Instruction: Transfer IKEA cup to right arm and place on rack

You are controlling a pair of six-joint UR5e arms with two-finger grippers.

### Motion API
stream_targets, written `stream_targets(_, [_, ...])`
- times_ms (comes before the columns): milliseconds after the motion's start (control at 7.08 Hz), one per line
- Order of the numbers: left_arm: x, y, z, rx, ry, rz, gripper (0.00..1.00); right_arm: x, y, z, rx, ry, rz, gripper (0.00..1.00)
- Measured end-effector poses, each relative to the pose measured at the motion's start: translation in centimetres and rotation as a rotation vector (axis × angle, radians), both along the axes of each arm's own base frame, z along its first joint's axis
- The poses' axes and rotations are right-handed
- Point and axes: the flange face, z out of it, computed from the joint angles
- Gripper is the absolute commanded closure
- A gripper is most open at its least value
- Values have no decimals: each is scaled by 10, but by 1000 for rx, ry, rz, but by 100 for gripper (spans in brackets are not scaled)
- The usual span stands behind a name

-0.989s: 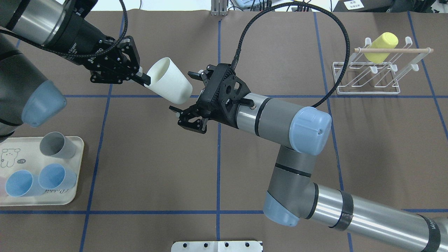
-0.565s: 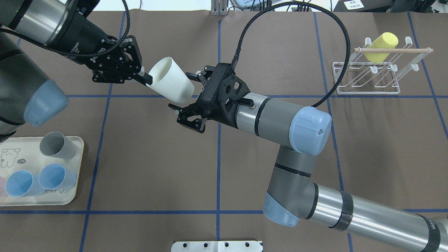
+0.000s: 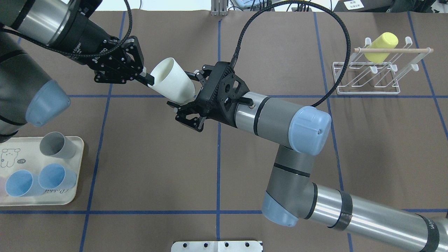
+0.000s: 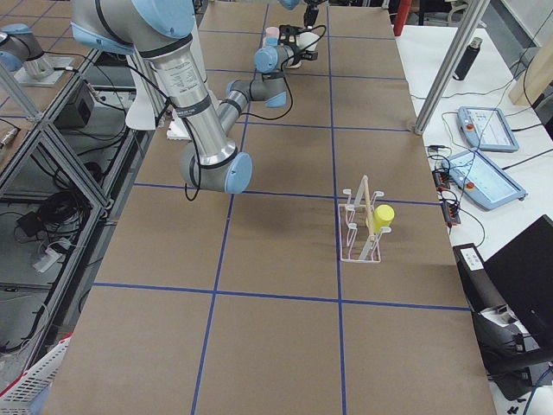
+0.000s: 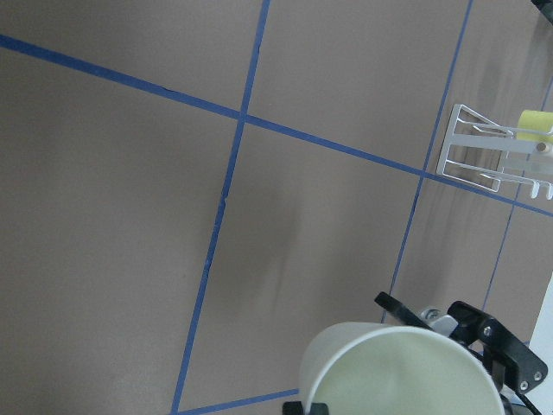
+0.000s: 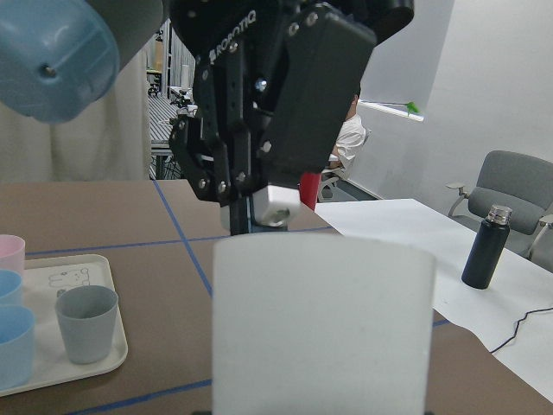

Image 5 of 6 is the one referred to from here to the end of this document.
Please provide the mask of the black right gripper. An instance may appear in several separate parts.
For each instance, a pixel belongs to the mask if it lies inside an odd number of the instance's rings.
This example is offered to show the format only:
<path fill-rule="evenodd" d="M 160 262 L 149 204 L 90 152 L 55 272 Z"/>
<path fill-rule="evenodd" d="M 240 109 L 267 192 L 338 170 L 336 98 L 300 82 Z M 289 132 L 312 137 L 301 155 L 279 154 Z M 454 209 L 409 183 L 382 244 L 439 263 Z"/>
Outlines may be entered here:
<path fill-rule="evenodd" d="M 374 302 L 403 325 L 432 329 L 465 348 L 480 343 L 482 352 L 475 352 L 474 357 L 491 376 L 505 414 L 546 413 L 531 400 L 529 393 L 543 385 L 548 376 L 547 363 L 496 317 L 456 301 L 447 312 L 427 307 L 421 311 L 420 318 L 383 291 Z"/>

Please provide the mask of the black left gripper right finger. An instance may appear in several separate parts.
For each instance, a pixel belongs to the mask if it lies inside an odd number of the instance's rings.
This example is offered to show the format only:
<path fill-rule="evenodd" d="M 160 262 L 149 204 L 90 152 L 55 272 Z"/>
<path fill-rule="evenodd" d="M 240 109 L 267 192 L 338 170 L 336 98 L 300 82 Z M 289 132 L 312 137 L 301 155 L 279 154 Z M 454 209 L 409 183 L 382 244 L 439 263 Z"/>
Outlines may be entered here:
<path fill-rule="evenodd" d="M 325 403 L 312 403 L 309 408 L 309 415 L 328 415 L 328 406 Z"/>

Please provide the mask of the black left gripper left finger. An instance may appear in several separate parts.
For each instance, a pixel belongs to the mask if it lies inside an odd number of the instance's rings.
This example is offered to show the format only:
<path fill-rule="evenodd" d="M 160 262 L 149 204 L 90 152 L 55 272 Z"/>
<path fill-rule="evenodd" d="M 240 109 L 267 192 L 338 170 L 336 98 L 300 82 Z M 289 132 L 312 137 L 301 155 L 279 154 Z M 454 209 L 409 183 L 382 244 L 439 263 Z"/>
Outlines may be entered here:
<path fill-rule="evenodd" d="M 287 401 L 283 403 L 282 415 L 303 415 L 303 405 L 301 401 Z"/>

